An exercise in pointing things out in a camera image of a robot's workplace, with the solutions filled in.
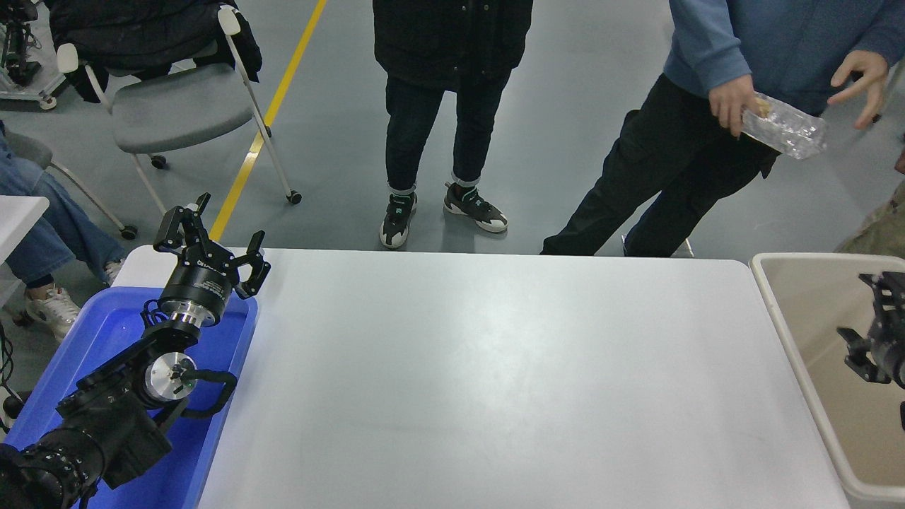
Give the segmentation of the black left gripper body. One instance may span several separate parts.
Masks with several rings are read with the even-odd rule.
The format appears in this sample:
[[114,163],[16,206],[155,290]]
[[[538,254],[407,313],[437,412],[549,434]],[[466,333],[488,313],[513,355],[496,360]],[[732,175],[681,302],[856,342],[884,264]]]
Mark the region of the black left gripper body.
[[179,259],[161,293],[161,310],[166,315],[221,319],[231,293],[226,275],[204,262]]

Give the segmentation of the person's right hand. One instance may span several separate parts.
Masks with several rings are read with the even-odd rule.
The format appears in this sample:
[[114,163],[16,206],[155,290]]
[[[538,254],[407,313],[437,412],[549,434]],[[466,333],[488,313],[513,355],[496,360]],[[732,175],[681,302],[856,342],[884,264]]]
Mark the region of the person's right hand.
[[738,139],[744,126],[745,112],[760,113],[751,74],[744,74],[708,91],[711,114],[720,126]]

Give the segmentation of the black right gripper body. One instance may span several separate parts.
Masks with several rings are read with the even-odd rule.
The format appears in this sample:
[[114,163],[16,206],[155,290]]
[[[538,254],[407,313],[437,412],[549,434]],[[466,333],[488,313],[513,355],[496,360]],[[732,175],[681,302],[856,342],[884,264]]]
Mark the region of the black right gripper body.
[[895,339],[884,345],[884,369],[891,379],[904,389],[904,341]]

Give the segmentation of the person's left hand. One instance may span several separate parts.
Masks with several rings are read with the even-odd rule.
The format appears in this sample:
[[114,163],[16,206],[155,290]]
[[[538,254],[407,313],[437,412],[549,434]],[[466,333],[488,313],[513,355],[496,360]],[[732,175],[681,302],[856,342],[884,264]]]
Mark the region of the person's left hand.
[[827,103],[837,105],[865,95],[864,107],[854,120],[853,128],[867,129],[885,104],[888,73],[889,64],[882,55],[866,49],[855,49],[846,55],[831,77],[831,87],[837,90],[837,93],[832,95]]

